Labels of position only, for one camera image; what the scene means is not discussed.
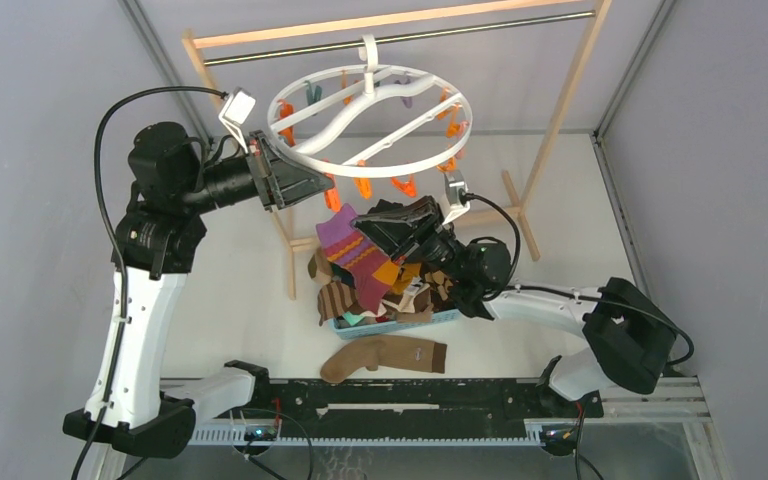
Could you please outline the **orange clothespin clip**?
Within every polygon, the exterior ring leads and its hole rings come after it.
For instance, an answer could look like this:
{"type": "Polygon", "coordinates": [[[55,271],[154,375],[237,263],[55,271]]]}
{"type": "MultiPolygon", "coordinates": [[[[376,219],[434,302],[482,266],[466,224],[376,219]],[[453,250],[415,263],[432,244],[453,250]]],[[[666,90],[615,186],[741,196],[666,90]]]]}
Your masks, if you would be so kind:
{"type": "Polygon", "coordinates": [[[338,185],[332,174],[326,174],[330,180],[330,187],[324,192],[325,206],[332,212],[338,213],[342,208],[342,202],[339,196],[338,185]]]}

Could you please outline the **purple striped sock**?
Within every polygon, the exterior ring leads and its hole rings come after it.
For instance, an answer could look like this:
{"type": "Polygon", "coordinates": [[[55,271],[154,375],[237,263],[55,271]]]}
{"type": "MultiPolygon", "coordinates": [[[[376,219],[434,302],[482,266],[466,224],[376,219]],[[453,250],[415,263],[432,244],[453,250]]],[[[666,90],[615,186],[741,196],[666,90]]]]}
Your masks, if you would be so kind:
{"type": "Polygon", "coordinates": [[[368,311],[378,311],[384,295],[397,280],[400,267],[351,227],[350,221],[357,216],[351,205],[343,204],[338,213],[315,229],[326,259],[352,275],[359,305],[368,311]]]}

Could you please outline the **white round clip hanger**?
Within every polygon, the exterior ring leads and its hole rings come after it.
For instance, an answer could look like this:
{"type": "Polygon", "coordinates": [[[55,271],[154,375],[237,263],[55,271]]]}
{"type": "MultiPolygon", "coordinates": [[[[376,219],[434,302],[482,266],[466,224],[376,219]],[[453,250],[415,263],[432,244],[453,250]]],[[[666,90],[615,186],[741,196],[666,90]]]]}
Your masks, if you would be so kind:
{"type": "Polygon", "coordinates": [[[335,177],[408,177],[464,150],[474,112],[458,87],[432,72],[387,65],[364,35],[354,65],[306,75],[267,108],[267,134],[291,160],[335,177]],[[308,106],[305,82],[322,87],[308,106]]]}

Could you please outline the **tan brown sock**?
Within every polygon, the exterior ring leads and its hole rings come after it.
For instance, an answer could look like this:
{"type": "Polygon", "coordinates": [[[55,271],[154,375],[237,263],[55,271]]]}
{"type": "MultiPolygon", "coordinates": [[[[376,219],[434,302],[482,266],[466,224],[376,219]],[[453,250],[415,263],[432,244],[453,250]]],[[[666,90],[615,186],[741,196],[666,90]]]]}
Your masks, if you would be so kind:
{"type": "Polygon", "coordinates": [[[402,335],[373,335],[352,340],[321,367],[320,378],[330,384],[347,380],[360,369],[380,367],[421,373],[446,371],[448,345],[402,335]]]}

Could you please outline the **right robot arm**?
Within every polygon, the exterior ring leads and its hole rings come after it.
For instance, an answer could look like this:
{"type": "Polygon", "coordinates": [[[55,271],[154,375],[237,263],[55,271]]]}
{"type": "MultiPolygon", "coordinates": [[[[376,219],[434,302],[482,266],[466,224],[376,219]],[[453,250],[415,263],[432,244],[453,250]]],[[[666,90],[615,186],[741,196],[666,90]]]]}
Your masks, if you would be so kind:
{"type": "Polygon", "coordinates": [[[584,340],[583,350],[553,358],[541,374],[539,406],[552,416],[610,386],[652,393],[673,364],[676,341],[687,337],[623,278],[595,288],[514,283],[521,247],[495,237],[462,243],[430,196],[359,215],[350,225],[391,259],[442,272],[453,283],[451,301],[467,317],[525,320],[584,340]]]}

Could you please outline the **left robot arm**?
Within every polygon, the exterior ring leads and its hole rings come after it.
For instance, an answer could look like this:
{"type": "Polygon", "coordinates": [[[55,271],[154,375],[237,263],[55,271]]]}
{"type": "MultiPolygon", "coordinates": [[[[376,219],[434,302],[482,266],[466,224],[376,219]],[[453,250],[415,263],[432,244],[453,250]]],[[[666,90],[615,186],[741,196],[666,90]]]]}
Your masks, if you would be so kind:
{"type": "Polygon", "coordinates": [[[232,361],[218,373],[163,389],[161,367],[175,305],[207,229],[206,213],[256,199],[268,211],[325,192],[325,174],[283,158],[261,132],[239,154],[201,161],[195,140],[174,122],[141,130],[128,156],[131,197],[113,231],[114,309],[103,360],[85,406],[64,432],[143,458],[171,459],[196,427],[231,409],[265,414],[267,371],[232,361]]]}

